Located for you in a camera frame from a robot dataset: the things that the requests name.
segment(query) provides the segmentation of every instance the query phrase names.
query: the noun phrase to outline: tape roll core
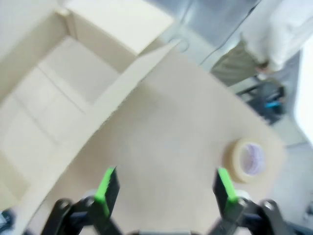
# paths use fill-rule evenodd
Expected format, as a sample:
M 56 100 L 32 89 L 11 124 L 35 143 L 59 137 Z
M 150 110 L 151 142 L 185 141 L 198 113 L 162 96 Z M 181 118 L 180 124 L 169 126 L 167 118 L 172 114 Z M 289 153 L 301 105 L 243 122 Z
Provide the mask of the tape roll core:
M 239 139 L 227 150 L 224 164 L 233 180 L 249 183 L 265 169 L 262 146 L 255 140 Z

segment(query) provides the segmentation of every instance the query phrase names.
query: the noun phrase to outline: tape roll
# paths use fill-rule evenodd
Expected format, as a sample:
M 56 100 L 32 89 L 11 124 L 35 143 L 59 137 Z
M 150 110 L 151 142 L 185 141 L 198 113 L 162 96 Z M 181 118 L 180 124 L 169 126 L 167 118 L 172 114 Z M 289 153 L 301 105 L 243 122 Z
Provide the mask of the tape roll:
M 265 169 L 262 146 L 252 139 L 235 141 L 226 151 L 224 166 L 234 181 L 251 182 Z

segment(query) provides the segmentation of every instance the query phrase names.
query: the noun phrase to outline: cable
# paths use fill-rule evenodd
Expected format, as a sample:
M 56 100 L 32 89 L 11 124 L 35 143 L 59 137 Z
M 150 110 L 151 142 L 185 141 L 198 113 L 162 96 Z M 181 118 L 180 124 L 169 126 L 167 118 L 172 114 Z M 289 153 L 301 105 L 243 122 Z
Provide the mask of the cable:
M 237 25 L 237 27 L 230 33 L 230 35 L 225 39 L 225 41 L 218 47 L 216 48 L 214 51 L 212 51 L 210 54 L 208 54 L 199 65 L 202 65 L 212 54 L 214 54 L 216 51 L 218 51 L 219 49 L 221 49 L 226 43 L 227 41 L 230 39 L 231 36 L 233 36 L 233 34 L 237 31 L 237 29 L 243 24 L 243 22 L 248 18 L 248 16 L 251 14 L 251 12 L 257 7 L 257 5 L 259 5 L 259 3 L 262 0 L 260 0 L 253 8 L 251 8 L 251 10 L 248 12 L 248 14 L 240 21 L 240 23 Z

